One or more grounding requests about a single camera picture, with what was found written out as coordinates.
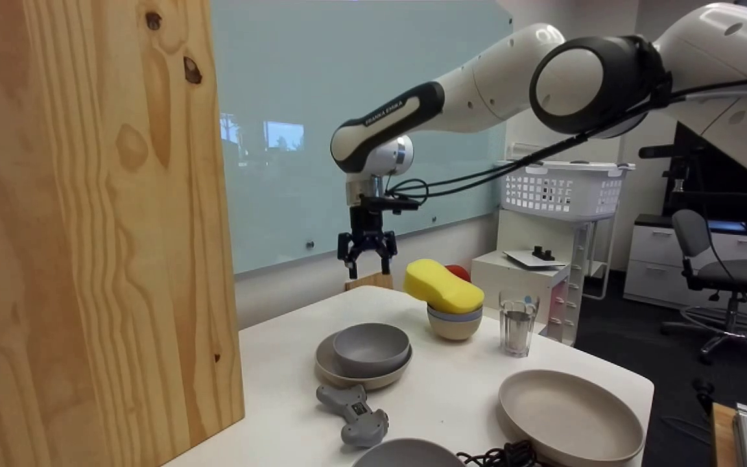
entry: white table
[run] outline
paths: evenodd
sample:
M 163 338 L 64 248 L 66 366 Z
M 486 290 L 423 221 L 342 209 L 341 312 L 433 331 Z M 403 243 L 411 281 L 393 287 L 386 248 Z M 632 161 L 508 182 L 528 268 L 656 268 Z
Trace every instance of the white table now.
M 604 383 L 648 427 L 654 383 L 633 370 L 547 338 L 534 338 L 529 358 L 511 358 L 499 347 L 497 319 L 486 319 L 471 343 L 442 343 L 429 331 L 423 301 L 357 287 L 245 329 L 246 418 L 172 467 L 354 465 L 360 454 L 342 449 L 342 421 L 320 410 L 314 351 L 328 335 L 360 322 L 398 325 L 414 339 L 403 378 L 368 396 L 371 410 L 390 413 L 386 439 L 429 439 L 471 454 L 504 445 L 508 435 L 497 418 L 497 395 L 506 377 L 524 367 L 559 367 Z

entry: whiteboard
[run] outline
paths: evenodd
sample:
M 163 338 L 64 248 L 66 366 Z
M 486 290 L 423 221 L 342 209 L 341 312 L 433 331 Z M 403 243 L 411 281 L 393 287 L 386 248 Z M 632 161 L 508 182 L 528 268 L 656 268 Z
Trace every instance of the whiteboard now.
M 222 140 L 237 273 L 337 248 L 350 227 L 329 135 L 350 117 L 427 83 L 511 31 L 493 0 L 214 0 Z M 415 133 L 429 182 L 504 157 L 504 124 Z M 497 188 L 386 214 L 398 233 L 493 212 Z

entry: small cup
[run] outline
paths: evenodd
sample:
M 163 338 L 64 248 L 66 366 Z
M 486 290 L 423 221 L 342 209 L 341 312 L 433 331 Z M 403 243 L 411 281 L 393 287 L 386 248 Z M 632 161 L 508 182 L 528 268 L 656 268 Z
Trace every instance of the small cup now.
M 539 299 L 521 292 L 501 292 L 501 344 L 508 354 L 529 354 L 532 329 Z

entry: plywood board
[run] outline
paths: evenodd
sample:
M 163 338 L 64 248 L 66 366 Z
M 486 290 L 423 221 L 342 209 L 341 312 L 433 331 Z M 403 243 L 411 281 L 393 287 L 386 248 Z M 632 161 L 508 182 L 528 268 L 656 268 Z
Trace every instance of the plywood board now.
M 207 2 L 0 0 L 0 467 L 245 414 Z

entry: floor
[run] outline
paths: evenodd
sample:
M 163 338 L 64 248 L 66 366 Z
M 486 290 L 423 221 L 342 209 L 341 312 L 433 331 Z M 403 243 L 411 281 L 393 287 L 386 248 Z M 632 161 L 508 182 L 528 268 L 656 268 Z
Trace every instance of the floor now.
M 577 347 L 645 374 L 656 383 L 646 467 L 713 465 L 707 400 L 747 405 L 747 347 L 722 347 L 711 366 L 698 360 L 707 343 L 696 331 L 661 335 L 674 309 L 624 299 L 624 277 L 604 301 L 584 301 Z

